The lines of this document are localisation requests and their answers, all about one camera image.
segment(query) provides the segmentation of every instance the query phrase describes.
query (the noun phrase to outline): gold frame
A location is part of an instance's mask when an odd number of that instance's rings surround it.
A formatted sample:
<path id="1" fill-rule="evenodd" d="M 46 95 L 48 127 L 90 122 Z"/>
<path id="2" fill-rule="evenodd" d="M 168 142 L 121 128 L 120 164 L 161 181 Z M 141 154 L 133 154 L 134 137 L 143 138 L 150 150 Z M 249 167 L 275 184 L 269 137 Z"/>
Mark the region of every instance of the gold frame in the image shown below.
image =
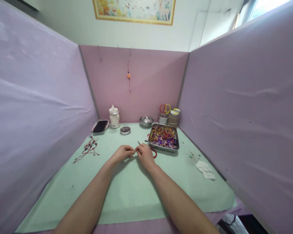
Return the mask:
<path id="1" fill-rule="evenodd" d="M 122 22 L 130 22 L 130 23 L 145 23 L 145 24 L 159 24 L 159 25 L 168 25 L 172 26 L 174 22 L 174 13 L 175 13 L 175 5 L 176 5 L 176 0 L 172 4 L 172 20 L 170 21 L 162 21 L 162 20 L 147 20 L 147 19 L 129 19 L 129 18 L 122 18 L 122 17 L 117 17 L 117 16 L 101 16 L 99 15 L 96 0 L 92 0 L 93 3 L 93 8 L 94 8 L 94 14 L 95 18 L 97 20 L 111 20 L 111 21 L 122 21 Z"/>

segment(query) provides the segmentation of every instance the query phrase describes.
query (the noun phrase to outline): purple fabric panel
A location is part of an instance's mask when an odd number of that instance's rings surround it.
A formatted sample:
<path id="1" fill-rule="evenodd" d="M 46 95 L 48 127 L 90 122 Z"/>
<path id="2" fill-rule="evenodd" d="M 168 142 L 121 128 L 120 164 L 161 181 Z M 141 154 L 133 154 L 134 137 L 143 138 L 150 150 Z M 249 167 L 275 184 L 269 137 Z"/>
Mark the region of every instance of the purple fabric panel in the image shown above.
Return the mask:
<path id="1" fill-rule="evenodd" d="M 206 217 L 212 222 L 213 225 L 216 225 L 226 214 L 234 215 L 249 215 L 250 212 L 244 206 L 244 204 L 238 199 L 237 206 L 230 210 L 205 213 Z M 51 234 L 53 231 L 42 231 L 35 232 L 36 234 Z M 108 234 L 108 233 L 119 233 L 119 234 L 136 234 L 136 233 L 152 233 L 152 234 L 175 234 L 180 233 L 171 220 L 171 218 L 161 218 L 137 222 L 128 222 L 128 223 L 117 223 L 117 224 L 104 224 L 97 225 L 92 232 L 93 234 Z"/>
<path id="2" fill-rule="evenodd" d="M 181 129 L 276 233 L 293 233 L 293 5 L 191 52 Z"/>
<path id="3" fill-rule="evenodd" d="M 12 233 L 96 121 L 78 45 L 0 1 L 0 233 Z"/>

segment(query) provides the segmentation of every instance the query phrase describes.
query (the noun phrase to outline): pink partition wall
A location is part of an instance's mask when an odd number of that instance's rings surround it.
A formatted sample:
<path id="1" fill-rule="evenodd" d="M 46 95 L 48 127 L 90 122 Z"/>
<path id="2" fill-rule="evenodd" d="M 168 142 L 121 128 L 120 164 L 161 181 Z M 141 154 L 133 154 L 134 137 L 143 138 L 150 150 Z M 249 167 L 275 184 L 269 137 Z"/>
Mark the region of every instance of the pink partition wall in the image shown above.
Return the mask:
<path id="1" fill-rule="evenodd" d="M 293 1 L 190 53 L 181 129 L 276 233 L 293 233 Z"/>
<path id="2" fill-rule="evenodd" d="M 0 234 L 17 228 L 96 119 L 78 45 L 0 1 Z"/>
<path id="3" fill-rule="evenodd" d="M 188 52 L 80 47 L 100 118 L 108 119 L 108 109 L 114 105 L 121 122 L 139 122 L 145 115 L 158 121 L 161 104 L 177 106 Z"/>

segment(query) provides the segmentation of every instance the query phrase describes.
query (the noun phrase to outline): scissors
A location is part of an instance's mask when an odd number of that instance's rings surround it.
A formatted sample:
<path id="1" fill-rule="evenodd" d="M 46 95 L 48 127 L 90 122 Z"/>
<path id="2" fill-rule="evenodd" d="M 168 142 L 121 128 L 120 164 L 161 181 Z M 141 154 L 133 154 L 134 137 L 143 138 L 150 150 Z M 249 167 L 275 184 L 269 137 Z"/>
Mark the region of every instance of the scissors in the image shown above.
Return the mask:
<path id="1" fill-rule="evenodd" d="M 156 158 L 157 157 L 157 152 L 152 148 L 150 148 L 150 150 L 153 150 L 155 152 L 155 156 L 153 156 L 153 158 Z"/>
<path id="2" fill-rule="evenodd" d="M 161 104 L 161 106 L 160 106 L 160 112 L 163 113 L 163 114 L 168 114 L 171 109 L 172 108 L 171 108 L 171 106 L 169 104 Z"/>

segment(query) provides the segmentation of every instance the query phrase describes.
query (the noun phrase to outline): white bottle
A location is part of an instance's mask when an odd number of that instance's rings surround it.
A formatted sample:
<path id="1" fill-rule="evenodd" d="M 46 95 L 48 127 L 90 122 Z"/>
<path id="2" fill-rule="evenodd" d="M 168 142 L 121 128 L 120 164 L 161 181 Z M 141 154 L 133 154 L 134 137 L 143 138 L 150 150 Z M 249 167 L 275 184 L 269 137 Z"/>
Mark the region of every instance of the white bottle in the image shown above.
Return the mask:
<path id="1" fill-rule="evenodd" d="M 117 108 L 114 108 L 114 105 L 112 105 L 112 108 L 108 110 L 110 112 L 110 121 L 112 128 L 119 128 L 120 122 L 119 122 L 119 111 Z"/>

